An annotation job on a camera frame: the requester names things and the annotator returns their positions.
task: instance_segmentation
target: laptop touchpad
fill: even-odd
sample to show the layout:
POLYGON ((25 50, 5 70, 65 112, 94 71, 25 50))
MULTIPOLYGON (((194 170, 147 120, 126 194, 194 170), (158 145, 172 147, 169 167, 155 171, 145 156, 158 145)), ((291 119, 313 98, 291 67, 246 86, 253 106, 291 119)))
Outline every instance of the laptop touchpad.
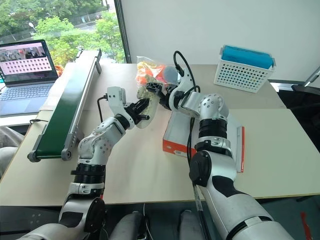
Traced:
POLYGON ((10 113, 24 113, 30 100, 21 100, 21 101, 7 101, 1 109, 2 114, 10 113))

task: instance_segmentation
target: laptop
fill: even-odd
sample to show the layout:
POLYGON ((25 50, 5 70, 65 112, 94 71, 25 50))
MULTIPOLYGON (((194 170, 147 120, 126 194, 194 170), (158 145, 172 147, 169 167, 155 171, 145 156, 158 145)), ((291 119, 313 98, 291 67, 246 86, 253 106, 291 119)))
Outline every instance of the laptop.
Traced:
POLYGON ((45 40, 0 44, 0 116, 39 112, 58 75, 45 40))

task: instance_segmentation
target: window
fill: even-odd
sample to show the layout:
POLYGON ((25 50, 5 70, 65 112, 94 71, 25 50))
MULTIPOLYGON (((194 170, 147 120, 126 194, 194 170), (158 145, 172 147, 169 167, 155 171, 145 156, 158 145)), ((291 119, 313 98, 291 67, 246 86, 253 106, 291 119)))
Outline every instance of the window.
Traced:
POLYGON ((44 39, 54 64, 63 67, 79 49, 100 48, 111 63, 130 62, 117 12, 122 15, 119 0, 1 0, 0 44, 44 39))

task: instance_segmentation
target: green conveyor belt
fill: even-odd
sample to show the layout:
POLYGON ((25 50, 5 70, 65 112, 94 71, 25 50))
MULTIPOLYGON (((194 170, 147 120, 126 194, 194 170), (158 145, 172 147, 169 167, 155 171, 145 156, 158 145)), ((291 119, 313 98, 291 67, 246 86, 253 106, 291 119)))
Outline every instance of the green conveyor belt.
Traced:
POLYGON ((92 65, 93 59, 91 62, 76 62, 54 113, 35 146, 33 156, 37 159, 61 158, 67 135, 84 94, 86 82, 90 81, 90 71, 95 67, 92 65))

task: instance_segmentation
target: laptop keyboard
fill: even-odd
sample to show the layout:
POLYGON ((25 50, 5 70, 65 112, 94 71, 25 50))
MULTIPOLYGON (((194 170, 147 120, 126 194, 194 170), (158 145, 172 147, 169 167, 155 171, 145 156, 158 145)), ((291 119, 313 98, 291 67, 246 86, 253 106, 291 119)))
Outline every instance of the laptop keyboard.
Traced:
POLYGON ((31 99, 36 97, 47 97, 51 85, 49 86, 32 86, 23 88, 8 88, 0 95, 0 101, 31 99))

